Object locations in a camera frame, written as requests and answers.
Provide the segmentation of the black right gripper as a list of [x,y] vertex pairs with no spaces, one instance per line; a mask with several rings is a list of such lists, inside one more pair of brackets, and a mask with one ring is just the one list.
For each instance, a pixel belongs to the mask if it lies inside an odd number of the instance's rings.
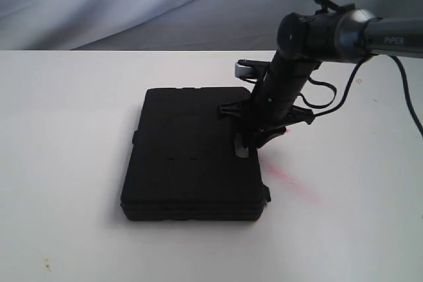
[[247,142],[254,140],[257,149],[282,136],[290,124],[311,120],[310,110],[294,106],[310,74],[319,68],[313,59],[284,59],[279,53],[263,74],[255,81],[246,100],[220,104],[218,118],[231,117],[239,124],[241,133],[235,134],[235,155],[252,159],[256,149]]

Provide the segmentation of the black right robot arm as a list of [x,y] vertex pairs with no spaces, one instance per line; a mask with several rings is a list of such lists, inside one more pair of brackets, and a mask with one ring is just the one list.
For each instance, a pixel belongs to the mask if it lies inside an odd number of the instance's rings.
[[321,64],[351,63],[359,69],[376,55],[390,57],[400,71],[404,70],[402,57],[422,57],[422,20],[379,18],[348,7],[322,8],[311,16],[286,16],[278,28],[277,50],[271,61],[241,59],[235,65],[235,76],[253,84],[251,95],[218,108],[221,117],[237,122],[237,156],[247,158],[252,148],[282,136],[288,126],[312,123],[339,109],[333,102],[295,105]]

